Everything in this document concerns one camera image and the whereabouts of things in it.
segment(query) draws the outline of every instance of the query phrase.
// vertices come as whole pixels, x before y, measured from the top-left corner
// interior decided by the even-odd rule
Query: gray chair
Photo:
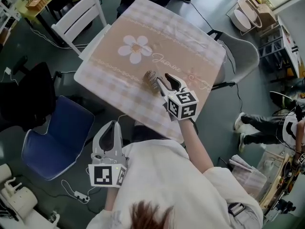
[[[225,69],[222,64],[216,77],[212,90],[234,86],[250,74],[259,64],[258,50],[250,42],[232,37],[225,32],[211,30],[207,34],[216,34],[215,41],[221,40],[229,48],[235,60],[235,76],[230,81],[225,81]]]

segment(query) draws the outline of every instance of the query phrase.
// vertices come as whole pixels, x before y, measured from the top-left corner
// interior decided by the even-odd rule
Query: pants
[[[279,144],[280,141],[283,142],[283,125],[285,117],[263,117],[255,114],[244,114],[241,117],[241,120],[244,124],[250,124],[259,131],[253,135],[246,135],[244,144]]]
[[[161,134],[153,131],[152,129],[149,129],[148,127],[144,125],[136,125],[133,129],[132,134],[132,142],[142,142],[142,141],[148,141],[153,139],[159,139],[159,140],[165,140],[168,139]]]

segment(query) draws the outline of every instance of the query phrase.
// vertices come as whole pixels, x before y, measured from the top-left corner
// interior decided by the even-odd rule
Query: white shirt
[[[298,123],[298,120],[296,118],[296,115],[295,114],[292,114],[292,115],[288,115],[286,118],[285,118],[285,121],[284,121],[284,126],[283,126],[283,140],[288,144],[288,145],[291,145],[291,146],[295,146],[295,139],[287,133],[286,131],[286,127],[287,127],[287,124],[289,122],[292,122],[292,126],[291,126],[291,131],[293,132],[293,134],[296,136],[296,125]],[[305,135],[303,136],[303,140],[302,140],[302,144],[305,143]]]
[[[101,211],[87,229],[125,229],[131,225],[130,208],[141,200],[159,205],[158,216],[173,206],[175,229],[260,229],[263,213],[228,169],[214,167],[203,174],[185,149],[173,140],[149,140],[123,148],[128,169],[113,211]],[[244,216],[233,217],[228,204],[246,206]]]

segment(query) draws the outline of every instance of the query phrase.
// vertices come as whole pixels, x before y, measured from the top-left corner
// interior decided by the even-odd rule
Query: blue chair
[[[91,112],[60,96],[47,132],[27,132],[22,160],[44,179],[53,180],[74,165],[81,155],[93,122]]]

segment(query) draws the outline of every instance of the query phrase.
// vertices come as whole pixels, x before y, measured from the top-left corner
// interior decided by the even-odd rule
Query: chair backrest
[[[19,125],[25,131],[43,124],[45,117],[54,111],[56,101],[47,64],[36,65],[19,85],[15,82],[0,83],[0,99],[0,119]]]
[[[59,96],[49,122],[48,134],[77,156],[84,147],[93,122],[94,115],[91,112],[69,98]]]
[[[72,42],[97,16],[100,17],[105,27],[107,23],[99,0],[81,0],[56,24],[53,24],[52,29],[79,55],[81,52]]]
[[[258,50],[252,43],[232,37],[224,32],[219,40],[227,45],[234,57],[236,71],[231,82],[239,83],[258,66]]]

